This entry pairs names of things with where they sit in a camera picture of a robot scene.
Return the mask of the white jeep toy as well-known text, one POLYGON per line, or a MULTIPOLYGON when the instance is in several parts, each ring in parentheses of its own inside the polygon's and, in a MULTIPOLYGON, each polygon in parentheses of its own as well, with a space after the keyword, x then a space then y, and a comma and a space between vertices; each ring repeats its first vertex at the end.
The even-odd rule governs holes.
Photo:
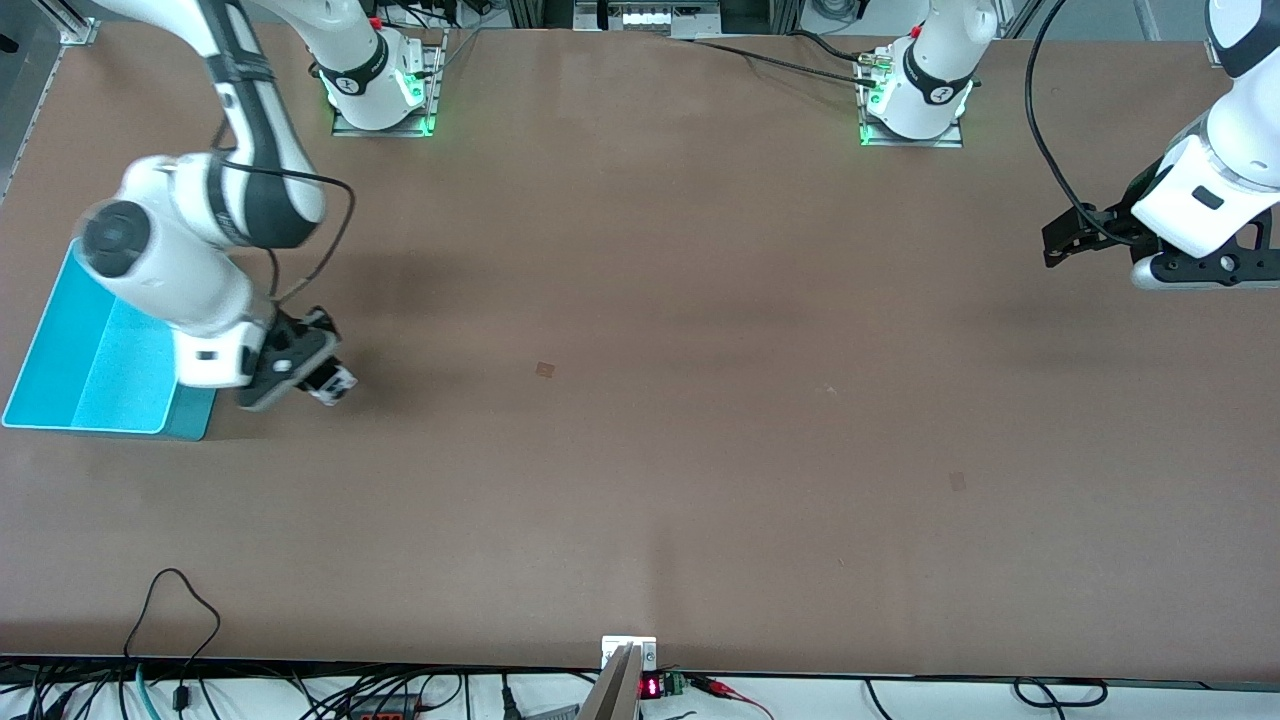
POLYGON ((325 361, 323 366, 328 366, 332 370, 332 377, 323 388, 326 395, 326 402, 319 402, 332 407, 339 404, 356 387, 358 380, 344 365, 335 363, 333 357, 325 361))

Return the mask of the turquoise plastic bin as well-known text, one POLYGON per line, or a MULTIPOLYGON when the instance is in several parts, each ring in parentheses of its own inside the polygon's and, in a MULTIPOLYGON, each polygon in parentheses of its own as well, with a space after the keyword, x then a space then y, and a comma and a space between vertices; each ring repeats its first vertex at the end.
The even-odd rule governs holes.
POLYGON ((172 331, 67 250, 3 414, 12 429, 201 441, 215 389, 177 379, 172 331))

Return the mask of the red clip lead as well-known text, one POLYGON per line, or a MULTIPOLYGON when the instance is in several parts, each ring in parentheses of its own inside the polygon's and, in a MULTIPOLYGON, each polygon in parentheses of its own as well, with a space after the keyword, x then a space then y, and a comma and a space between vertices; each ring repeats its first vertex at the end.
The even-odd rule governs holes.
POLYGON ((685 680, 694 689, 707 693, 717 700, 724 700, 748 705, 764 714, 767 720, 777 720, 777 717, 772 714, 772 711, 769 711, 764 705, 740 693, 739 691, 736 691, 735 688, 721 680, 717 680, 707 675, 691 674, 691 673, 685 674, 685 680))

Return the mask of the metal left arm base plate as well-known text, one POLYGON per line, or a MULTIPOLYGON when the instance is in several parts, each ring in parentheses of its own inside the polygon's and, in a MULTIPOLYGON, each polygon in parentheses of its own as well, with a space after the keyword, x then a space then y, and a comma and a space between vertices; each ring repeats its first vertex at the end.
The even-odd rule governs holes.
POLYGON ((972 77, 936 78, 913 60, 911 49, 910 38, 899 38, 852 64, 855 77, 870 82, 858 88, 860 145, 957 149, 972 77))

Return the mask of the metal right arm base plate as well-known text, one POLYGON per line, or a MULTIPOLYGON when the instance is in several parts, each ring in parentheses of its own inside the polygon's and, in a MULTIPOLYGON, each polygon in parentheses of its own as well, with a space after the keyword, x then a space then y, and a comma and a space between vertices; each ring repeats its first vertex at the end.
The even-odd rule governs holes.
POLYGON ((438 38, 422 41, 398 29, 379 31, 390 50, 388 69, 371 83, 369 92, 379 101, 374 111, 357 110, 358 119, 374 119, 378 126, 365 128, 340 111, 329 96, 334 137, 424 138, 436 127, 443 87, 444 64, 452 31, 443 29, 438 38))

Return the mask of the white mount bracket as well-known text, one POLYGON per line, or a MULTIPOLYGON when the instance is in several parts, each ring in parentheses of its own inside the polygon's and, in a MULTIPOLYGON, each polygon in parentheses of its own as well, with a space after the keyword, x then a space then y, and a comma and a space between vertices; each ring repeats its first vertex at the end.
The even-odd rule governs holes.
POLYGON ((640 648, 643 670, 645 673, 654 673, 658 669, 657 638, 652 635, 603 635, 600 642, 600 667, 604 667, 611 661, 612 655, 617 650, 627 646, 640 648))

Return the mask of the aluminium frame light unit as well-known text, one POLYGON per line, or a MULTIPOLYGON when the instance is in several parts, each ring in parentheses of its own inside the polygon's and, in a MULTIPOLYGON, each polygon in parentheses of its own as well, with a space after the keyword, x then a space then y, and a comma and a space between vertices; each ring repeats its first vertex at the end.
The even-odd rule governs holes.
POLYGON ((676 38, 722 31, 718 0, 573 0, 571 28, 579 32, 650 32, 676 38))

